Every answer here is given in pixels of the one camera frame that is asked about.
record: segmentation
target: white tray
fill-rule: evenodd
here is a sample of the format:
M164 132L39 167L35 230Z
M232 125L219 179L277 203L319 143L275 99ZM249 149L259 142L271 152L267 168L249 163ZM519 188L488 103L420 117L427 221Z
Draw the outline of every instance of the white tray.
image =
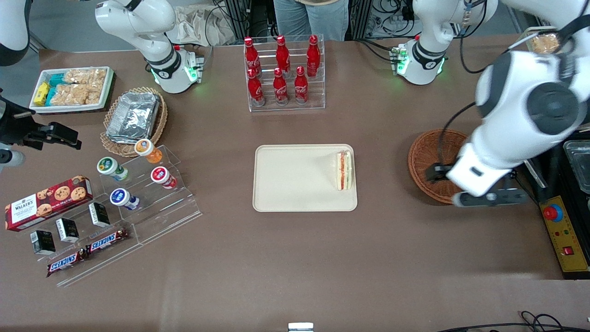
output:
M336 187L336 154L352 154L352 188ZM259 212L352 211L355 153L348 144L261 145L254 161L252 206Z
M70 69L106 69L107 74L104 78L104 85L103 90L100 92L100 99L97 104L89 104L89 105L70 105L70 106L37 106L33 103L33 99L35 99L35 95L37 94L37 90L41 86L43 82L49 82L49 78L53 74L65 74ZM77 112L88 112L95 109L101 109L104 107L104 104L107 102L107 97L109 96L110 86L113 83L113 70L110 67L80 67L80 68L63 68L63 69L47 69L43 70L41 74L39 74L39 79L37 80L37 85L35 85L35 90L33 90L33 96L31 97L31 102L29 103L29 108L37 112L38 114L59 114L59 113L77 113Z

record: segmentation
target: cookie image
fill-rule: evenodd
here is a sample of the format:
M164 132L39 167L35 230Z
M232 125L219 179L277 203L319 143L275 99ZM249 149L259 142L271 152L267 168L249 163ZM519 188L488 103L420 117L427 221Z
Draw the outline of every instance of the cookie image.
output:
M35 214L37 217L45 217L51 214L51 205L49 204L41 204L37 207L37 213Z
M40 200L44 200L47 198L47 189L41 190L37 193L37 198Z
M55 199L58 201L63 201L66 198L68 198L70 196L70 188L63 186L63 187L59 187L57 188L57 190L55 191Z
M73 183L74 185L76 185L76 184L78 184L78 183L80 183L80 182L84 181L85 179L86 179L86 178L84 178L82 175L78 175L78 176L75 176L75 177L73 177L73 178L72 178L72 183Z
M78 187L78 188L72 190L72 195L71 195L72 200L79 201L85 197L86 197L86 189L84 189L82 187Z

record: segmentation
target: acrylic bottle rack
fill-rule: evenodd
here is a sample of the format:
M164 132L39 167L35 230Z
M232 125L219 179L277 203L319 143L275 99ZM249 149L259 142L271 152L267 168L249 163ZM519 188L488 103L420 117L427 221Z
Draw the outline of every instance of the acrylic bottle rack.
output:
M309 47L309 35L302 36L285 36L285 45L289 50L291 57L291 76L285 78L287 81L287 93L289 94L289 103L281 106L274 100L274 69L277 67L277 42L272 37L253 37L254 47L260 57L260 66L262 75L259 78L262 83L262 91L266 103L263 106L253 106L252 99L248 92L248 65L244 58L244 76L246 78L246 96L248 97L248 107L250 112L272 111L272 110L304 110L304 109L322 109L326 108L326 53L324 48L324 36L317 35L317 46L320 49L320 67L317 69L315 77L307 77L309 99L307 103L300 105L295 101L295 77L297 77L297 66L303 66L306 69L307 76L307 49Z
M36 255L38 262L43 265L39 271L40 277L47 273L48 264L85 248L86 245L102 239L117 229L122 227L127 229L129 238L98 250L86 260L49 276L56 281L59 287L67 287L202 215L196 205L195 197L185 186L177 168L180 160L164 145L158 148L163 154L160 163L151 164L143 157L125 162L122 165L129 171L125 180L115 181L112 177L101 175L103 192L97 190L99 185L94 185L95 196L91 202L20 232L25 235L23 238L29 238L29 234L35 230L45 230L53 235L56 252L49 256ZM158 165L166 167L170 174L176 178L178 183L174 189L164 189L162 185L152 182L150 173ZM127 210L124 207L112 205L109 200L110 193L116 188L125 188L132 195L138 197L140 199L139 207L135 210ZM101 228L92 224L88 208L92 202L98 202L106 207L110 226ZM80 236L76 243L60 241L55 225L55 221L59 218L75 221Z

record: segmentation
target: round wicker basket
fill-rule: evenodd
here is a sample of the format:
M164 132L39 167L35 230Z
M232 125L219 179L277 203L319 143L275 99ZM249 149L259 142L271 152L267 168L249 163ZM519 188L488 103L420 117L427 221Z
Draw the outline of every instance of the round wicker basket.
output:
M154 90L151 87L136 87L127 92L153 93L154 95L160 97L160 106L158 108L158 114L156 115L156 122L153 125L152 137L150 138L152 143L156 145L158 139L160 139L160 136L162 136L162 132L164 131L164 126L166 125L166 120L168 118L168 107L166 106L164 98L157 90ZM109 108L107 115L104 117L103 124L105 129L109 126L109 123L113 118L113 112L117 108L120 98L121 97L119 96L119 98L115 100L115 102ZM133 148L133 144L115 143L107 137L106 131L100 134L100 140L103 143L104 148L109 152L128 158L137 156L137 153L135 153L135 149Z
M426 180L425 171L428 167L438 161L438 136L442 129L435 129L424 132L420 135L409 149L408 168L416 185L428 196L435 200L452 204L453 195L461 191L451 181L439 181L432 183ZM459 149L467 138L462 132L447 129L442 142L442 160L445 164L455 160Z

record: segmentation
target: coca-cola bottle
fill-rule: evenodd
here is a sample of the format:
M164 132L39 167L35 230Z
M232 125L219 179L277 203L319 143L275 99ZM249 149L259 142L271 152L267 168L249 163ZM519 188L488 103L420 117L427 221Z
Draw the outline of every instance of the coca-cola bottle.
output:
M274 69L274 98L277 104L284 106L289 103L289 96L287 95L287 82L283 77L281 68Z
M262 94L262 84L256 78L254 69L248 69L248 91L250 92L250 98L252 98L252 106L260 107L264 105L266 99Z
M248 69L254 69L256 76L260 77L260 74L262 73L262 68L260 67L260 57L258 56L258 51L256 48L254 48L254 42L252 41L252 38L244 38L244 45L246 45L246 52L244 53L244 56L246 57Z
M309 48L307 49L307 75L316 77L320 67L320 48L317 46L317 36L309 37Z
M291 56L285 46L285 36L277 37L277 65L283 72L283 77L291 77Z
M295 77L295 101L303 105L307 103L307 78L303 66L297 67L297 77Z

